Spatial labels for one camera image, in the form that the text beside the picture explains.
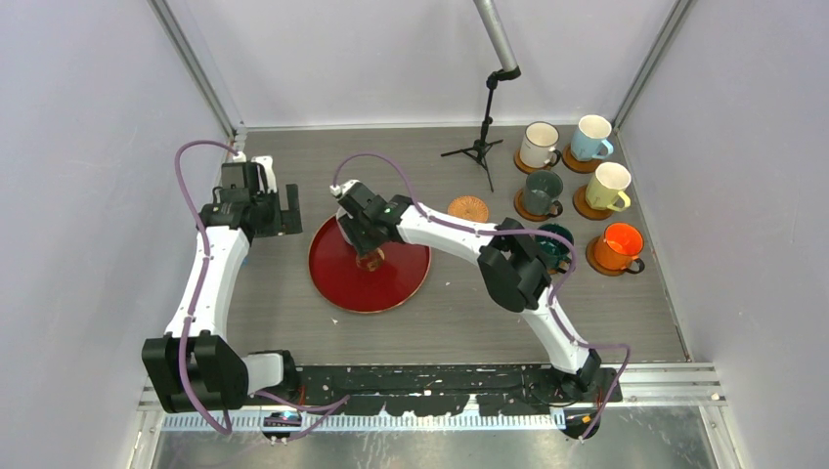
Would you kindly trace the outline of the red round tray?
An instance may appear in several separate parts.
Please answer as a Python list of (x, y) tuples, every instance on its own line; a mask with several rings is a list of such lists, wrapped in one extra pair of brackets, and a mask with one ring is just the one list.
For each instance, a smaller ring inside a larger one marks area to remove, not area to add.
[(328, 218), (316, 231), (308, 252), (308, 270), (320, 295), (333, 306), (356, 314), (378, 314), (414, 296), (432, 261), (430, 248), (386, 242), (360, 256)]

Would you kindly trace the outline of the woven rattan coaster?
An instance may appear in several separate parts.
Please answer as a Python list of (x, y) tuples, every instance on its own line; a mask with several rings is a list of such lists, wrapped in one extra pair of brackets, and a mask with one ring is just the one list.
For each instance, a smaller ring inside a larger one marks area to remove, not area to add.
[(462, 195), (455, 198), (448, 206), (447, 213), (453, 217), (475, 223), (487, 223), (489, 207), (480, 198), (472, 195)]

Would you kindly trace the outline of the wooden coaster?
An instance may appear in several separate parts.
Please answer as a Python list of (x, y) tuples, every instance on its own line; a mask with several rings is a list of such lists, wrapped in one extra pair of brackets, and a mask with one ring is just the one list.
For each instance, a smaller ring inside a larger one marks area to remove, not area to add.
[(513, 198), (513, 207), (515, 211), (525, 220), (531, 222), (543, 222), (552, 218), (556, 218), (561, 215), (563, 211), (563, 206), (561, 205), (559, 200), (555, 200), (553, 202), (552, 208), (549, 212), (543, 215), (534, 215), (527, 211), (523, 205), (523, 191), (519, 190), (516, 192)]
[(603, 221), (610, 218), (614, 211), (611, 209), (594, 209), (587, 201), (587, 185), (579, 187), (573, 194), (572, 202), (575, 210), (584, 218), (591, 221)]
[(595, 158), (586, 161), (578, 160), (571, 151), (571, 146), (567, 145), (562, 154), (562, 162), (568, 169), (575, 173), (590, 174), (597, 169), (603, 160)]
[(594, 248), (596, 247), (597, 243), (599, 242), (600, 237), (596, 236), (591, 239), (586, 247), (586, 257), (588, 264), (592, 269), (594, 269), (597, 273), (604, 275), (606, 277), (619, 277), (625, 273), (624, 270), (608, 270), (602, 267), (598, 261), (596, 260), (594, 254)]
[(523, 162), (523, 160), (520, 157), (520, 151), (517, 150), (513, 155), (513, 163), (514, 163), (515, 167), (518, 170), (520, 170), (524, 174), (529, 175), (529, 174), (532, 174), (536, 171), (549, 170), (552, 167), (554, 167), (560, 161), (561, 154), (558, 151), (555, 151), (552, 155), (553, 155), (553, 159), (551, 161), (547, 162), (545, 165), (540, 166), (540, 167), (532, 167), (532, 166), (528, 166), (527, 164), (525, 164)]

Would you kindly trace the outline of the dark green cup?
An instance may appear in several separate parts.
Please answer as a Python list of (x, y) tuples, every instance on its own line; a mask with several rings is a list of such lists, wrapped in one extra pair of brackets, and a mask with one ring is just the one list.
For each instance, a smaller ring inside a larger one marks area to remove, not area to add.
[(556, 218), (563, 212), (559, 197), (563, 193), (562, 179), (549, 170), (529, 174), (525, 180), (522, 208), (534, 218)]

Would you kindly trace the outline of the white cup brown rim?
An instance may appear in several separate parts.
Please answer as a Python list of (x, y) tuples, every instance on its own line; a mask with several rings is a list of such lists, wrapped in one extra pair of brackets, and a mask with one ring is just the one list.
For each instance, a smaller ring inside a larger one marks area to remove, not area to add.
[(525, 164), (540, 167), (553, 159), (553, 153), (562, 152), (557, 147), (559, 132), (555, 126), (544, 121), (535, 121), (524, 129), (524, 136), (519, 148), (520, 157)]

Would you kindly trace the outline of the dark teal cup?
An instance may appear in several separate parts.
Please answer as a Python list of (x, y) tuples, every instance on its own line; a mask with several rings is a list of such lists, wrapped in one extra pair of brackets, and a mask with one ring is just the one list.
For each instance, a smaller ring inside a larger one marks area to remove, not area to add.
[[(544, 224), (539, 226), (539, 229), (545, 232), (553, 233), (565, 238), (571, 245), (574, 244), (574, 237), (572, 233), (565, 227), (558, 224)], [(565, 274), (572, 262), (571, 251), (560, 240), (537, 236), (536, 242), (540, 247), (546, 265), (549, 271), (555, 274)]]

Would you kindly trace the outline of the microphone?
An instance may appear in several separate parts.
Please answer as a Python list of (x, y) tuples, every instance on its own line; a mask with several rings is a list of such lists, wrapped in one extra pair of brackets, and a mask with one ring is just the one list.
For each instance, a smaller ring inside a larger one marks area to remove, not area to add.
[(503, 139), (491, 142), (488, 141), (489, 130), (493, 124), (492, 105), (494, 95), (500, 83), (517, 79), (521, 76), (522, 70), (508, 40), (495, 2), (493, 0), (475, 0), (474, 5), (501, 67), (491, 72), (485, 81), (488, 95), (478, 138), (470, 147), (444, 152), (441, 154), (441, 157), (463, 154), (470, 158), (478, 166), (484, 169), (490, 191), (494, 192), (495, 189), (487, 161), (487, 154), (494, 146), (503, 142)]

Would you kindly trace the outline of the light blue mug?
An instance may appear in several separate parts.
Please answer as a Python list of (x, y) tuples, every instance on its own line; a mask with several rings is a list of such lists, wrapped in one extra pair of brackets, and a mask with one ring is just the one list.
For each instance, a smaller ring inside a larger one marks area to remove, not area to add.
[(571, 140), (570, 148), (577, 161), (604, 160), (614, 153), (609, 141), (612, 124), (597, 114), (583, 116)]

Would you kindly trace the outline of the yellow mug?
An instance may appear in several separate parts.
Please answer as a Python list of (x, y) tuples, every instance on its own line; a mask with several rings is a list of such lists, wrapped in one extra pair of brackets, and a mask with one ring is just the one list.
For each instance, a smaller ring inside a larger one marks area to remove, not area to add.
[(632, 183), (630, 171), (616, 162), (597, 166), (586, 189), (586, 201), (594, 210), (622, 212), (632, 205), (626, 190)]

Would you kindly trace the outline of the orange cup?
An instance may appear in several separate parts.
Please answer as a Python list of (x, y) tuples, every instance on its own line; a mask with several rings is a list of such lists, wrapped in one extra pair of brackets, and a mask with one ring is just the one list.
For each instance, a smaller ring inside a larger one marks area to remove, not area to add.
[(637, 228), (626, 223), (613, 223), (599, 237), (594, 254), (602, 267), (624, 270), (625, 274), (631, 275), (645, 270), (645, 263), (640, 258), (644, 237)]

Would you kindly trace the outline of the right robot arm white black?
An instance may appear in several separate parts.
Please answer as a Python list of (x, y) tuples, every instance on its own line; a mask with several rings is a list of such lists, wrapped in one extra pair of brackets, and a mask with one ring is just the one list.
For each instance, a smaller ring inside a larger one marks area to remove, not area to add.
[(582, 401), (597, 386), (601, 358), (563, 311), (534, 232), (507, 218), (476, 223), (426, 207), (403, 195), (386, 200), (358, 180), (329, 188), (348, 242), (367, 254), (387, 242), (438, 249), (475, 265), (490, 298), (529, 324), (556, 370), (558, 388)]

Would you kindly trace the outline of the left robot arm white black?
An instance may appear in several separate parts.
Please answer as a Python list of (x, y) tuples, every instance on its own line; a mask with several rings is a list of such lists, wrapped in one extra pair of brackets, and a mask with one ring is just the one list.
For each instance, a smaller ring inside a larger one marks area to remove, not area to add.
[(235, 410), (262, 390), (286, 405), (299, 394), (291, 353), (240, 356), (227, 341), (237, 277), (252, 241), (302, 231), (298, 187), (286, 187), (282, 207), (273, 159), (223, 164), (221, 183), (198, 210), (196, 255), (179, 308), (162, 336), (145, 341), (142, 362), (168, 413)]

